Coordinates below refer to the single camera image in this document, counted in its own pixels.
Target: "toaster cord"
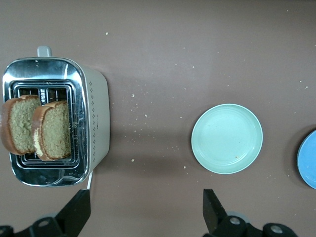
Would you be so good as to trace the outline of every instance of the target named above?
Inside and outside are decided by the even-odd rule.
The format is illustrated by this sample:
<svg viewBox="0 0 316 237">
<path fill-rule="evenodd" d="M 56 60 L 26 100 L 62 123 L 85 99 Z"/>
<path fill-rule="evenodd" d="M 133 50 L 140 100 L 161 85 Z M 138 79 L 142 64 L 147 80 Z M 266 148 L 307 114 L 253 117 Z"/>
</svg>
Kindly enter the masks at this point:
<svg viewBox="0 0 316 237">
<path fill-rule="evenodd" d="M 89 174 L 88 185 L 87 185 L 88 190 L 90 190 L 90 187 L 91 187 L 92 176 L 93 176 L 93 171 L 91 171 L 91 173 Z"/>
</svg>

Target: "bread slice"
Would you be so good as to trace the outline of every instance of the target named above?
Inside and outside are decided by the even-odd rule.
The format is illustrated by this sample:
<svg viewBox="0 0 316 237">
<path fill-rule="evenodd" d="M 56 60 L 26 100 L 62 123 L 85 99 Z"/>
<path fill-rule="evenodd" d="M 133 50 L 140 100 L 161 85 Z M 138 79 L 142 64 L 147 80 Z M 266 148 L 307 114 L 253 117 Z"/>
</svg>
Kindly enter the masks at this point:
<svg viewBox="0 0 316 237">
<path fill-rule="evenodd" d="M 56 160 L 70 155 L 69 112 L 66 101 L 38 107 L 32 118 L 36 153 L 42 160 Z"/>
<path fill-rule="evenodd" d="M 32 116 L 40 106 L 37 95 L 22 95 L 7 100 L 2 106 L 1 140 L 4 147 L 16 155 L 35 151 L 32 138 Z"/>
</svg>

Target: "table surface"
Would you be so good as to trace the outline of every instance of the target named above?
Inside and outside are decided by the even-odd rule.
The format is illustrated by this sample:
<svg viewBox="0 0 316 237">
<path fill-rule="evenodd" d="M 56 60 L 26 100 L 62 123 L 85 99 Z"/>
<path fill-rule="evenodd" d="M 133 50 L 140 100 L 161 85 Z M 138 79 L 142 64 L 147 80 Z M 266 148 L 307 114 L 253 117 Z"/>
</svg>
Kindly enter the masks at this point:
<svg viewBox="0 0 316 237">
<path fill-rule="evenodd" d="M 296 165 L 316 129 L 315 1 L 2 0 L 0 21 L 2 72 L 49 45 L 107 78 L 110 151 L 80 237 L 202 236 L 203 189 L 257 228 L 316 233 L 316 190 Z M 191 148 L 197 119 L 224 103 L 250 109 L 264 132 L 257 159 L 231 175 L 204 169 Z M 29 187 L 0 153 L 0 223 L 17 231 L 86 186 Z"/>
</svg>

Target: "blue plate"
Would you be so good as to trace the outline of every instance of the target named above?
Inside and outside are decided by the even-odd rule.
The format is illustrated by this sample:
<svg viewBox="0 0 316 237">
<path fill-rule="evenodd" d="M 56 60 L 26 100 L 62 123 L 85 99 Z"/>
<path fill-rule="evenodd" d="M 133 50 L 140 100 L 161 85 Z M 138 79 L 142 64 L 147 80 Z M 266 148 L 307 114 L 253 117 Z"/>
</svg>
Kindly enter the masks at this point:
<svg viewBox="0 0 316 237">
<path fill-rule="evenodd" d="M 316 189 L 316 131 L 303 141 L 297 155 L 297 166 L 304 181 Z"/>
<path fill-rule="evenodd" d="M 257 158 L 262 142 L 257 117 L 235 104 L 218 105 L 206 111 L 196 122 L 191 138 L 199 163 L 219 174 L 247 168 Z"/>
</svg>

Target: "toaster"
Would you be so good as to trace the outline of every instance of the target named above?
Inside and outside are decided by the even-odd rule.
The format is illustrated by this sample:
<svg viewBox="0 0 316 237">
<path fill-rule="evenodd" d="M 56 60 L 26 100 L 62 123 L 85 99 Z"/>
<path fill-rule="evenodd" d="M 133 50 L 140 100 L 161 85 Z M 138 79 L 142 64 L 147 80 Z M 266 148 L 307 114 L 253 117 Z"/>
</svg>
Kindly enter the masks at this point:
<svg viewBox="0 0 316 237">
<path fill-rule="evenodd" d="M 110 145 L 108 86 L 98 71 L 67 58 L 52 57 L 48 46 L 38 57 L 10 63 L 3 75 L 3 100 L 38 95 L 41 104 L 67 101 L 71 155 L 43 161 L 36 153 L 9 154 L 14 175 L 31 186 L 75 185 L 89 175 L 106 156 Z"/>
</svg>

